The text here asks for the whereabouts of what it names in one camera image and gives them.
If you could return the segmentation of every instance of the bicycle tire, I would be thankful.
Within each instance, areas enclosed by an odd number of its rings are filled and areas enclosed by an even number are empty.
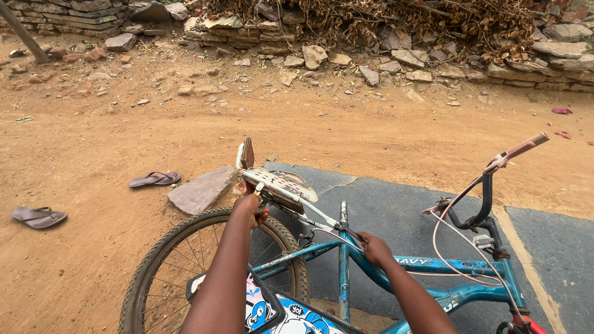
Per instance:
[[[152,283],[153,276],[158,271],[163,260],[184,239],[184,235],[191,235],[203,227],[214,225],[219,222],[218,220],[226,222],[231,215],[231,210],[231,207],[222,207],[192,216],[172,228],[148,251],[143,261],[138,265],[132,281],[128,286],[124,302],[122,303],[122,311],[119,318],[119,334],[144,334],[144,317],[142,316],[142,312],[144,311],[146,296],[143,299],[143,295],[146,295],[150,288],[150,284],[146,283],[146,279],[149,278],[150,282],[148,283]],[[298,250],[299,247],[293,235],[275,218],[268,217],[259,228],[264,232],[266,230],[271,232],[273,234],[271,237],[273,239],[276,237],[277,241],[281,242],[284,250],[288,252]],[[289,270],[293,271],[290,277],[294,281],[291,283],[291,295],[309,303],[309,276],[303,257],[291,261],[289,263]]]

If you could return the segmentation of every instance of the wooden pole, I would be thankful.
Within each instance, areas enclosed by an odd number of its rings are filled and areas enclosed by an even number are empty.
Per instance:
[[[40,64],[47,64],[49,62],[48,55],[39,47],[39,44],[35,42],[31,34],[23,27],[21,21],[17,19],[12,13],[10,8],[0,0],[0,14],[4,17],[4,20],[8,22],[12,30],[19,36],[19,38],[25,43],[29,51],[35,56],[35,59]]]

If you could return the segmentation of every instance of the rim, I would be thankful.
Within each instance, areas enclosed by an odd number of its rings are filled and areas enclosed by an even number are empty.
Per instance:
[[[189,279],[208,271],[229,217],[229,214],[213,217],[187,227],[155,255],[153,262],[143,277],[135,300],[135,328],[140,328],[142,333],[151,334],[175,333],[181,328],[190,305],[185,298],[185,283],[187,280],[180,281],[179,277],[177,281],[167,279],[160,276],[159,273],[162,269],[165,269],[165,272],[175,273],[174,275]],[[209,243],[205,240],[208,234],[210,234],[211,240],[214,236],[214,245],[213,242]],[[252,230],[249,253],[250,265],[258,266],[261,263],[273,260],[282,256],[287,250],[281,239],[267,226],[262,224],[258,229]],[[177,258],[170,261],[169,257],[171,255],[175,255]],[[191,266],[194,269],[187,268],[190,263],[193,264]],[[289,270],[266,279],[265,282],[295,295],[296,277],[292,263],[289,263]],[[156,300],[156,302],[149,305],[149,298]],[[158,315],[159,311],[167,308],[170,311],[173,310],[173,312]],[[171,318],[175,319],[175,317],[178,317],[180,321],[167,321]]]

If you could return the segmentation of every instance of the handlebar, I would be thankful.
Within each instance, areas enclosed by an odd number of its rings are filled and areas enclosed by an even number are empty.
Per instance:
[[[512,148],[506,150],[500,155],[496,155],[491,162],[484,170],[484,173],[488,175],[492,175],[494,172],[497,172],[500,168],[505,168],[507,166],[507,162],[512,158],[530,150],[534,147],[546,142],[549,140],[549,137],[544,133],[541,132],[532,136],[531,138],[526,139],[525,141],[519,143],[518,145],[513,146]]]

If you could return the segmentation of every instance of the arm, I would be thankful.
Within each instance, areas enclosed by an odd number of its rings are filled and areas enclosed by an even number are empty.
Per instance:
[[[181,334],[244,333],[249,232],[260,226],[270,211],[264,209],[256,220],[254,213],[259,201],[260,196],[255,194],[235,201],[217,252],[196,293]]]
[[[367,240],[363,248],[367,260],[388,276],[394,295],[414,334],[457,334],[447,313],[421,284],[415,281],[392,256],[386,243],[369,233],[359,233]]]

